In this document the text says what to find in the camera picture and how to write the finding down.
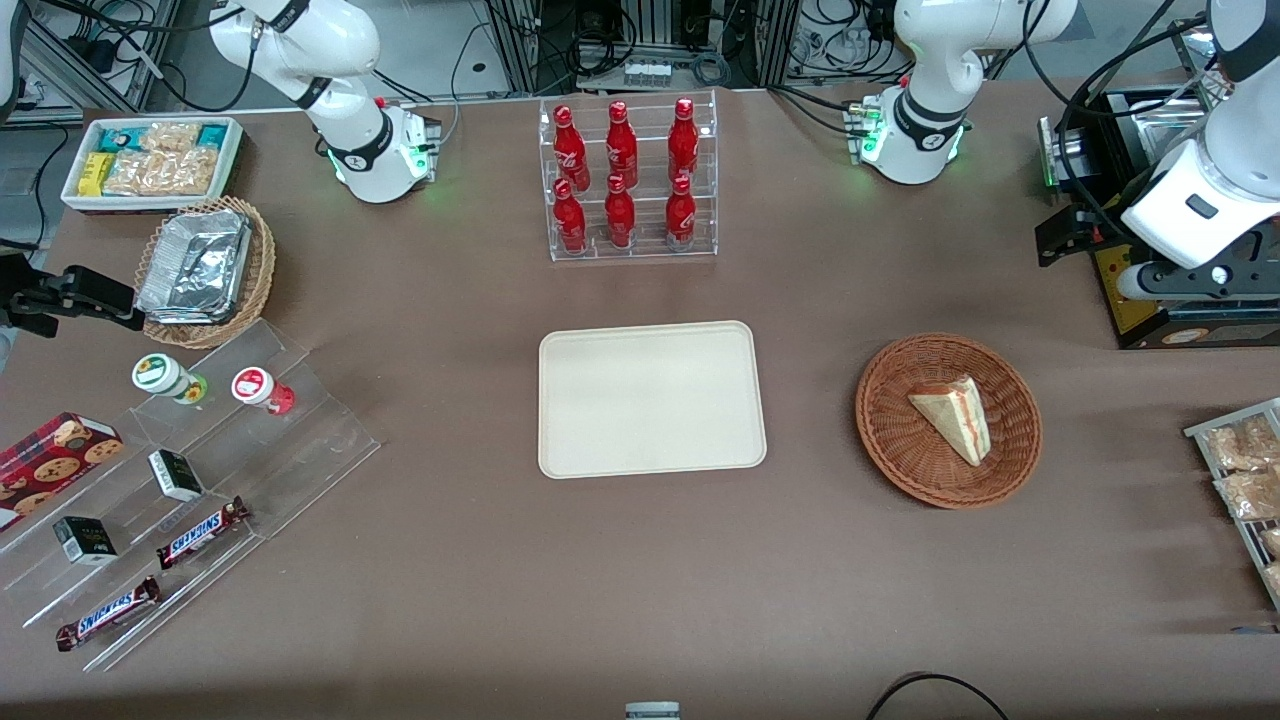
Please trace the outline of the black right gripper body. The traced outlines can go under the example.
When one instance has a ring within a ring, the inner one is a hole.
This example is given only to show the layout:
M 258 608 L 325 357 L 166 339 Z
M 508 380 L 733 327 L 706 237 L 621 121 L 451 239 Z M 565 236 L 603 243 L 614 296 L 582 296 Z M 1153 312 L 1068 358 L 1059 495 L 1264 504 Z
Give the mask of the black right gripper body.
M 54 274 L 32 268 L 23 255 L 1 256 L 1 327 L 55 338 L 59 320 L 49 313 L 60 300 L 46 286 Z

